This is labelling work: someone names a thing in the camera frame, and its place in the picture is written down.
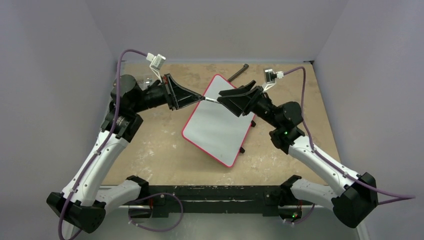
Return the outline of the white whiteboard marker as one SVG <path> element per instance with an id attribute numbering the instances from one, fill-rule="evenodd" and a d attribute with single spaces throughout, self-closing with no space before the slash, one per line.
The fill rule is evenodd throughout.
<path id="1" fill-rule="evenodd" d="M 216 103 L 216 104 L 220 104 L 219 101 L 217 101 L 216 99 L 210 98 L 210 97 L 206 97 L 206 96 L 203 97 L 203 100 L 204 101 L 208 101 L 208 102 L 212 102 L 212 103 Z"/>

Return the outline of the red framed whiteboard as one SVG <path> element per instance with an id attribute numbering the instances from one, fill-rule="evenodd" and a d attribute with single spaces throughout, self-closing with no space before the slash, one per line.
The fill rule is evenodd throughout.
<path id="1" fill-rule="evenodd" d="M 218 103 L 201 100 L 181 131 L 181 136 L 220 162 L 231 168 L 240 153 L 248 132 L 255 125 L 255 115 L 235 116 Z"/>

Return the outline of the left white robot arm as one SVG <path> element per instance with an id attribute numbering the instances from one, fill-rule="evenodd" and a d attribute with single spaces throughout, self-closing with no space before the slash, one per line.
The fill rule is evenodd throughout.
<path id="1" fill-rule="evenodd" d="M 179 110 L 204 100 L 204 96 L 178 84 L 170 74 L 142 89 L 136 79 L 124 74 L 114 83 L 109 112 L 97 140 L 77 174 L 60 192 L 47 197 L 59 217 L 82 232 L 92 233 L 112 210 L 126 203 L 142 205 L 150 197 L 149 183 L 135 175 L 100 193 L 100 186 L 113 163 L 133 140 L 143 123 L 140 112 L 166 105 Z"/>

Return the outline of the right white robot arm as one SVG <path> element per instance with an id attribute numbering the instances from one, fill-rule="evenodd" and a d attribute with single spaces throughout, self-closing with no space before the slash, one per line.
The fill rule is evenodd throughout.
<path id="1" fill-rule="evenodd" d="M 325 184 L 310 182 L 293 175 L 281 185 L 280 196 L 288 204 L 307 201 L 331 210 L 349 228 L 356 228 L 377 206 L 373 190 L 376 179 L 368 172 L 360 174 L 322 152 L 298 125 L 303 122 L 301 105 L 288 101 L 274 105 L 255 81 L 248 85 L 221 90 L 217 101 L 235 116 L 253 113 L 274 127 L 269 132 L 273 145 L 299 160 Z"/>

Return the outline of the clear plastic screw box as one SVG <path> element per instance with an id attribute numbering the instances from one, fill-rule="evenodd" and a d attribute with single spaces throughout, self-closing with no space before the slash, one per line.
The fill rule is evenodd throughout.
<path id="1" fill-rule="evenodd" d="M 137 83 L 142 90 L 145 90 L 154 83 L 154 79 L 152 77 L 142 77 L 137 81 Z"/>

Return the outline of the black whiteboard stand bracket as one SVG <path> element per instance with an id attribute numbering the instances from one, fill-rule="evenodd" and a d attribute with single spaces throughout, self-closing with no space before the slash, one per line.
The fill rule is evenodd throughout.
<path id="1" fill-rule="evenodd" d="M 227 79 L 227 81 L 228 82 L 232 82 L 232 81 L 234 81 L 236 78 L 238 78 L 242 73 L 244 73 L 247 69 L 249 68 L 249 64 L 247 64 L 247 63 L 245 63 L 244 65 L 243 65 L 243 67 L 240 69 L 240 70 L 238 70 L 236 73 L 234 73 L 231 77 L 229 77 L 228 79 Z"/>

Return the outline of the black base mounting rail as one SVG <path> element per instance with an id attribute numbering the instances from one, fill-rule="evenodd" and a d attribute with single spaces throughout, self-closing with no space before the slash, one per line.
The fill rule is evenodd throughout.
<path id="1" fill-rule="evenodd" d="M 284 209 L 312 205 L 287 193 L 280 185 L 151 185 L 141 195 L 152 195 L 152 199 L 132 200 L 124 206 L 146 210 L 153 218 L 167 218 L 171 213 L 278 217 Z"/>

